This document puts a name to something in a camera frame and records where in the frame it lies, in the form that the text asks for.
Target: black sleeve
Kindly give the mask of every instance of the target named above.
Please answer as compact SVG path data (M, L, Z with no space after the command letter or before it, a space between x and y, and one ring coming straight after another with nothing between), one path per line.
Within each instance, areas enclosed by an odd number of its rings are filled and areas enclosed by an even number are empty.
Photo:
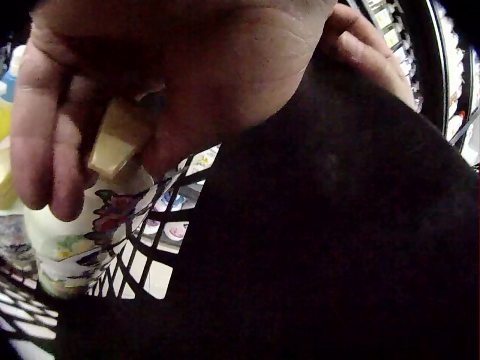
M69 302L58 358L473 359L478 257L477 174L397 98L315 59L223 143L166 298Z

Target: white bottle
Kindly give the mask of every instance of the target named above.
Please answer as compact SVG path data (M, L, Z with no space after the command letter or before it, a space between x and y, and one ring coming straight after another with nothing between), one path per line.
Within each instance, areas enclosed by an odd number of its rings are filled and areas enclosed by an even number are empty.
M447 132L446 132L446 139L450 141L455 136L460 126L462 126L463 119L465 118L465 112L461 111L458 115L453 116L447 123Z
M110 104L89 161L100 177L85 191L78 219L60 221L48 206L25 211L39 282L50 295L69 298L86 292L125 245L126 223L135 230L146 217L156 186L145 170L132 171L128 161L150 132L141 117L126 101Z

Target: fingernail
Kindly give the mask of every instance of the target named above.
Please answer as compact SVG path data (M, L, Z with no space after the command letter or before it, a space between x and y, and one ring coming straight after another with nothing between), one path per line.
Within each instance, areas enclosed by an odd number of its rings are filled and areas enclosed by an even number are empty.
M355 62L361 62L361 58L365 49L365 44L358 40L348 31L344 32L339 38L339 51L348 56Z

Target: price tag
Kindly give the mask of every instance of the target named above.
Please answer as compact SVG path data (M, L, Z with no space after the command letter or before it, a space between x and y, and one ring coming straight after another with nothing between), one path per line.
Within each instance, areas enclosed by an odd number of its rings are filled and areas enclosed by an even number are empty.
M395 44L400 41L398 34L396 33L395 29L390 30L388 33L384 35L385 41L389 48L392 48Z
M388 11L388 9L383 9L379 11L375 14L375 17L377 18L378 24L380 25L381 29L389 26L393 22L392 15Z

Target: bottle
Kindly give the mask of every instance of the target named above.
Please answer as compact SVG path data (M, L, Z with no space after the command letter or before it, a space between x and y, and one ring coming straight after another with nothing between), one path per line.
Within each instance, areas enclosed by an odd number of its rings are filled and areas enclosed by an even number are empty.
M17 82L18 70L25 52L25 45L15 48L8 71L0 81L0 140L10 133L10 114L13 106L13 93Z
M447 141L450 141L455 136L460 126L462 126L463 119L465 118L465 112L461 111L458 115L453 116L447 123L447 131L445 137Z
M88 162L99 177L84 193L80 216L62 222L48 206L25 210L25 234L46 293L70 298L86 292L125 245L127 223L133 232L147 216L157 186L132 157L150 133L139 106L113 100Z

